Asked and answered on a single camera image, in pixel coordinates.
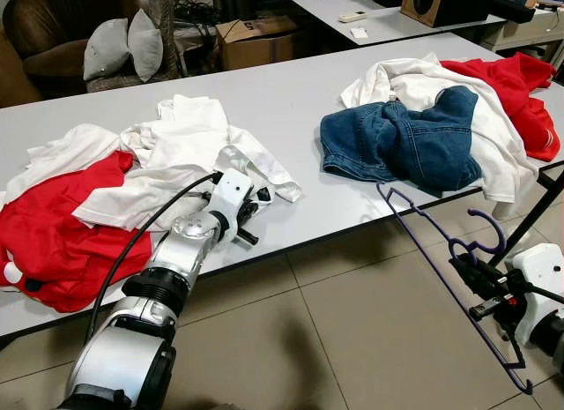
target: cardboard box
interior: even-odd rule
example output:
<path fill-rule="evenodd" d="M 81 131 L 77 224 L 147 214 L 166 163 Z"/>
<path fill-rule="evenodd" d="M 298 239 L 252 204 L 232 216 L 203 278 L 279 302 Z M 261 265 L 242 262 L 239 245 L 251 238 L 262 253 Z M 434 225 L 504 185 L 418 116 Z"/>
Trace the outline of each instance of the cardboard box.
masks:
<path fill-rule="evenodd" d="M 283 62 L 308 54 L 308 32 L 287 16 L 217 25 L 223 69 Z"/>

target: white shirt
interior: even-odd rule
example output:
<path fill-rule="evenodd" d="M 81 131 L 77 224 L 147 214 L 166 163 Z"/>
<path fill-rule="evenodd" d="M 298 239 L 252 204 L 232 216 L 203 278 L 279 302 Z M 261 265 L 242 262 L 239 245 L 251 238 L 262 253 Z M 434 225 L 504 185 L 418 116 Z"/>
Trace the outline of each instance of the white shirt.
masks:
<path fill-rule="evenodd" d="M 136 165 L 121 187 L 98 188 L 77 207 L 73 215 L 87 225 L 140 227 L 182 188 L 227 168 L 249 175 L 254 191 L 267 187 L 290 202 L 300 197 L 300 186 L 274 156 L 250 133 L 229 125 L 219 101 L 176 95 L 159 103 L 158 111 L 159 120 L 136 124 L 119 135 L 81 124 L 63 138 L 28 150 L 31 163 L 8 182 L 4 202 L 52 176 L 85 169 L 115 150 L 133 153 Z M 203 184 L 196 191 L 211 189 Z M 201 198 L 181 198 L 149 230 L 168 230 L 177 216 L 202 207 Z"/>

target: pillow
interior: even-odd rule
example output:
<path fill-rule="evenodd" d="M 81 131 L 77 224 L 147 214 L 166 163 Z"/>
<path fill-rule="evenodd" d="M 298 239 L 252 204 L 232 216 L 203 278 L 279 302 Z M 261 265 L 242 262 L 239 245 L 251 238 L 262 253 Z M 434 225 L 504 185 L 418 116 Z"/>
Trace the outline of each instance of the pillow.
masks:
<path fill-rule="evenodd" d="M 127 42 L 135 72 L 143 82 L 147 82 L 157 73 L 162 62 L 162 38 L 143 9 L 131 21 Z"/>
<path fill-rule="evenodd" d="M 129 56 L 127 19 L 103 22 L 86 44 L 84 81 L 119 71 Z"/>

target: purple hanger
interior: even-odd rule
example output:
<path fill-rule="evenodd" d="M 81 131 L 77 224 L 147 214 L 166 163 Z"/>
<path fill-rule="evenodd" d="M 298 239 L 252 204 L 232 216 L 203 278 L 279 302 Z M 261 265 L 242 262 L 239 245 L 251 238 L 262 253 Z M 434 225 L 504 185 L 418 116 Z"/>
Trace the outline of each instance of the purple hanger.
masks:
<path fill-rule="evenodd" d="M 413 201 L 409 197 L 407 197 L 403 192 L 401 192 L 401 191 L 399 191 L 395 188 L 390 188 L 390 190 L 388 191 L 387 194 L 384 193 L 383 190 L 382 190 L 383 185 L 384 185 L 384 183 L 377 183 L 376 188 L 378 189 L 378 192 L 380 193 L 382 198 L 386 201 L 386 204 L 390 207 L 391 211 L 394 213 L 396 218 L 399 220 L 399 223 L 401 223 L 405 232 L 407 232 L 407 234 L 412 238 L 413 242 L 415 242 L 419 251 L 421 251 L 421 253 L 425 257 L 427 262 L 431 265 L 431 267 L 433 268 L 436 275 L 442 281 L 442 284 L 449 290 L 450 295 L 452 295 L 452 297 L 455 299 L 455 301 L 458 304 L 458 306 L 460 307 L 460 309 L 466 315 L 468 320 L 470 320 L 472 326 L 474 326 L 474 329 L 476 329 L 479 336 L 482 337 L 484 342 L 486 342 L 488 348 L 493 353 L 495 358 L 498 360 L 500 365 L 503 367 L 505 372 L 508 374 L 511 381 L 513 381 L 513 383 L 519 389 L 519 391 L 521 391 L 521 392 L 523 392 L 527 395 L 532 395 L 533 385 L 532 385 L 531 380 L 527 379 L 526 383 L 524 384 L 523 381 L 519 378 L 519 376 L 517 376 L 517 374 L 515 373 L 515 369 L 525 368 L 525 361 L 524 361 L 523 355 L 521 354 L 521 350 L 519 349 L 519 346 L 515 342 L 515 339 L 510 338 L 511 345 L 513 346 L 513 348 L 516 352 L 517 362 L 508 362 L 505 359 L 505 357 L 500 353 L 500 351 L 497 349 L 495 344 L 489 339 L 487 333 L 482 329 L 482 327 L 476 321 L 474 321 L 474 319 L 472 319 L 472 317 L 470 316 L 466 306 L 464 306 L 462 301 L 456 295 L 455 291 L 450 287 L 447 280 L 444 278 L 442 273 L 438 270 L 436 265 L 433 263 L 433 260 L 431 260 L 431 257 L 427 254 L 427 252 L 425 251 L 423 246 L 420 244 L 420 242 L 417 239 L 417 237 L 415 236 L 415 234 L 405 224 L 404 219 L 400 216 L 400 214 L 394 208 L 394 206 L 393 206 L 393 204 L 391 203 L 390 200 L 391 200 L 391 198 L 394 194 L 398 195 L 403 200 L 405 200 L 409 204 L 411 210 L 416 212 L 419 216 L 426 218 L 441 233 L 441 235 L 447 240 L 447 243 L 449 245 L 449 252 L 450 252 L 450 255 L 452 256 L 452 258 L 458 258 L 454 248 L 455 248 L 455 246 L 459 245 L 468 253 L 468 255 L 470 256 L 470 259 L 471 259 L 473 264 L 476 264 L 478 262 L 478 259 L 476 258 L 476 256 L 474 255 L 474 252 L 473 252 L 475 249 L 483 250 L 484 252 L 489 253 L 489 254 L 493 254 L 493 255 L 501 253 L 502 251 L 505 250 L 507 243 L 506 243 L 506 240 L 505 240 L 505 235 L 503 234 L 503 231 L 501 230 L 500 225 L 490 215 L 488 215 L 484 212 L 481 212 L 480 210 L 469 209 L 468 214 L 470 214 L 471 216 L 480 216 L 480 217 L 484 218 L 485 220 L 487 220 L 488 222 L 490 222 L 490 224 L 493 226 L 493 228 L 495 229 L 495 232 L 498 235 L 498 244 L 495 247 L 487 247 L 483 244 L 480 244 L 477 241 L 472 241 L 470 243 L 463 242 L 459 238 L 450 237 L 444 231 L 444 229 L 442 229 L 439 226 L 439 224 L 427 212 L 424 212 L 421 209 L 419 209 L 413 203 Z"/>

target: remote control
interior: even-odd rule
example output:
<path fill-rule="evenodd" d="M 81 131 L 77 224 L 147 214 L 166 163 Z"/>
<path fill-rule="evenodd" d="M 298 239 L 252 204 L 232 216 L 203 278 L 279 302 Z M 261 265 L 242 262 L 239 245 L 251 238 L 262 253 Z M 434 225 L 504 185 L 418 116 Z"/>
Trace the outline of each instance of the remote control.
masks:
<path fill-rule="evenodd" d="M 346 24 L 347 22 L 354 22 L 355 20 L 365 19 L 366 17 L 367 13 L 365 11 L 357 11 L 349 15 L 341 15 L 338 17 L 338 20 Z"/>

